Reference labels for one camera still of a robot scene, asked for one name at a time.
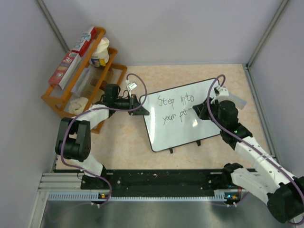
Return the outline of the white whiteboard black frame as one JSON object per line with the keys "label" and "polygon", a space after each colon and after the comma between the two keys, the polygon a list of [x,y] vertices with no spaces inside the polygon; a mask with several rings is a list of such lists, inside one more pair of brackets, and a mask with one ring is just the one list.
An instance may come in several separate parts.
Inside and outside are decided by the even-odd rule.
{"label": "white whiteboard black frame", "polygon": [[212,121],[199,119],[194,110],[185,110],[204,102],[210,86],[218,85],[219,81],[211,78],[141,96],[140,102],[150,112],[144,122],[152,151],[219,135],[220,129]]}

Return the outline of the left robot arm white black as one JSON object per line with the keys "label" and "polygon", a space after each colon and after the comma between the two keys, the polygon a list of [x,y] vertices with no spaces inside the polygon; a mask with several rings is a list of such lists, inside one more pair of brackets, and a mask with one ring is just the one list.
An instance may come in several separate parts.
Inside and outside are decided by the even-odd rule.
{"label": "left robot arm white black", "polygon": [[92,177],[91,182],[97,188],[107,185],[108,177],[104,166],[98,162],[91,151],[91,130],[102,121],[110,118],[116,111],[125,111],[129,115],[149,115],[132,90],[137,87],[135,82],[128,83],[127,97],[119,96],[120,87],[117,84],[107,84],[99,102],[87,111],[73,117],[61,120],[55,145],[55,152],[63,160],[71,160],[77,167]]}

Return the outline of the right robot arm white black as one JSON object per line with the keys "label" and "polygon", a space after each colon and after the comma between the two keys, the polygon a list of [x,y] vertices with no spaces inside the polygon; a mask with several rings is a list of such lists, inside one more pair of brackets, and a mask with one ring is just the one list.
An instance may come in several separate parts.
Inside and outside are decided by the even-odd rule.
{"label": "right robot arm white black", "polygon": [[222,169],[222,183],[227,188],[235,185],[244,188],[260,199],[271,215],[286,223],[304,212],[304,179],[281,167],[259,145],[252,133],[238,119],[234,102],[206,99],[193,106],[201,120],[211,120],[220,128],[220,135],[235,152],[254,167],[250,172],[238,163],[226,164]]}

